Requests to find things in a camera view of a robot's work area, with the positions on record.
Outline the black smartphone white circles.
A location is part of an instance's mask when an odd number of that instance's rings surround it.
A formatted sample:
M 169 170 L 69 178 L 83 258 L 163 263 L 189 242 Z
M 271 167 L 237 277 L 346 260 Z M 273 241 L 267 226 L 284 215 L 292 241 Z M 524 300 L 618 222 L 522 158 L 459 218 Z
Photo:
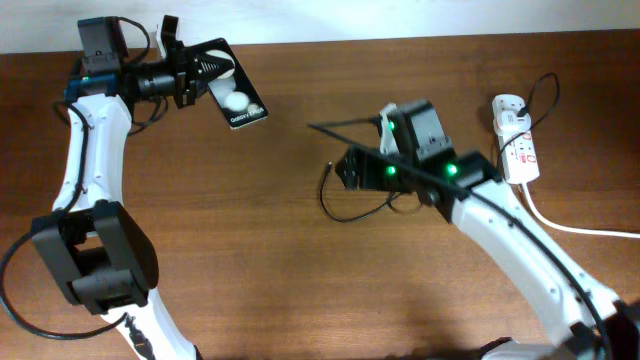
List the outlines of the black smartphone white circles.
M 208 83 L 209 93 L 216 101 L 229 127 L 237 130 L 265 120 L 268 109 L 247 73 L 223 38 L 202 43 L 204 53 L 230 61 L 233 68 Z

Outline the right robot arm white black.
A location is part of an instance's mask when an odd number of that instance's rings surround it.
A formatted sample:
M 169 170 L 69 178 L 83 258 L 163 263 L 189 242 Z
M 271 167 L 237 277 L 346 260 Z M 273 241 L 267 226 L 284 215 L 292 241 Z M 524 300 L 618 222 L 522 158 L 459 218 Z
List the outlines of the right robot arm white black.
M 416 194 L 477 243 L 515 284 L 549 344 L 510 337 L 453 359 L 636 359 L 639 305 L 581 268 L 523 208 L 479 152 L 456 154 L 433 105 L 389 104 L 372 119 L 380 144 L 351 144 L 335 172 L 349 190 Z

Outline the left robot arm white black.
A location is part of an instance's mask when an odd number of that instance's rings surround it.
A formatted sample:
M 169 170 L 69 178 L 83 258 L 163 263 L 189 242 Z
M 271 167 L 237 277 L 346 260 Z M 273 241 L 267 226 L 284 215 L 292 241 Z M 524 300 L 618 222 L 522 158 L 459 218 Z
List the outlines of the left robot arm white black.
M 71 137 L 63 185 L 50 217 L 32 222 L 33 243 L 63 296 L 117 329 L 140 359 L 198 359 L 159 291 L 155 249 L 123 206 L 125 142 L 142 101 L 191 106 L 239 64 L 217 38 L 186 46 L 178 20 L 161 24 L 161 60 L 128 57 L 121 18 L 81 20 L 84 50 L 64 93 Z

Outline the white usb charger plug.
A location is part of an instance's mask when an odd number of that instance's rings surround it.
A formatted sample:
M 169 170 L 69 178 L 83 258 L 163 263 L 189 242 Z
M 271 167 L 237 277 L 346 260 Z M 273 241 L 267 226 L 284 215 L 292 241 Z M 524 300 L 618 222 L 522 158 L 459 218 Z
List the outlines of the white usb charger plug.
M 500 94 L 492 100 L 493 126 L 497 135 L 521 133 L 529 129 L 530 115 L 519 115 L 525 104 L 523 98 L 513 94 Z

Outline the white power strip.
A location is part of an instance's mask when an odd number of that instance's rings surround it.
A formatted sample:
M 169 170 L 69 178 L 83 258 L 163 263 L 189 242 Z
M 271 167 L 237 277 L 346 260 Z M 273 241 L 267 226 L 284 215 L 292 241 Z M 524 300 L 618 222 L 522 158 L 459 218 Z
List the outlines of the white power strip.
M 509 184 L 519 185 L 540 176 L 539 164 L 530 131 L 498 136 L 500 160 L 504 178 Z

